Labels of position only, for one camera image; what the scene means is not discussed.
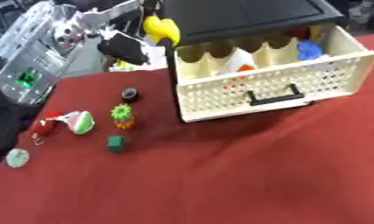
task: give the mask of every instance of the black lid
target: black lid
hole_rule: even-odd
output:
[[[325,0],[165,0],[164,16],[181,29],[182,46],[344,19]]]

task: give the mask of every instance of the small round object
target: small round object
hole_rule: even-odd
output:
[[[29,161],[29,153],[26,150],[13,149],[7,155],[7,164],[12,168],[20,168]]]
[[[121,93],[121,96],[124,102],[132,103],[138,100],[139,93],[135,87],[128,87]]]

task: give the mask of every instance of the yellow toy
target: yellow toy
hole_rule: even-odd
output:
[[[159,42],[161,39],[170,39],[173,46],[180,42],[180,28],[170,18],[161,20],[156,16],[149,16],[143,22],[143,28],[155,42]]]

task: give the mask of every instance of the orange object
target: orange object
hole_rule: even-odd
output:
[[[247,64],[244,64],[242,66],[240,66],[240,68],[238,68],[237,72],[243,72],[243,71],[250,71],[250,70],[255,70],[256,68],[254,66],[250,66],[250,65],[247,65]]]

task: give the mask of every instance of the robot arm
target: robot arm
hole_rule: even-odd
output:
[[[148,63],[149,59],[143,51],[146,44],[137,37],[142,30],[155,42],[163,43],[160,42],[161,39],[170,39],[173,46],[180,42],[180,30],[177,25],[171,19],[160,20],[155,15],[158,2],[159,0],[148,0],[140,4],[138,0],[128,0],[102,11],[98,11],[97,8],[86,12],[77,11],[71,19],[65,22],[64,26],[73,24],[79,27],[76,29],[77,32],[99,34],[103,37],[98,46],[101,53],[131,64],[143,65]],[[130,29],[127,32],[121,32],[115,27],[123,20],[130,23]],[[65,44],[65,38],[62,38],[65,30],[65,27],[60,24],[54,34],[54,39],[60,39],[61,45]]]
[[[0,38],[0,57],[5,62],[0,69],[1,91],[17,104],[42,102],[92,35],[102,37],[98,49],[103,54],[138,65],[149,60],[149,47],[139,37],[142,31],[161,45],[177,45],[177,25],[156,17],[153,5],[158,0],[149,1],[128,0],[105,10],[85,12],[54,2],[33,5]],[[128,24],[131,20],[138,21],[134,29],[124,31],[117,26],[120,21]]]

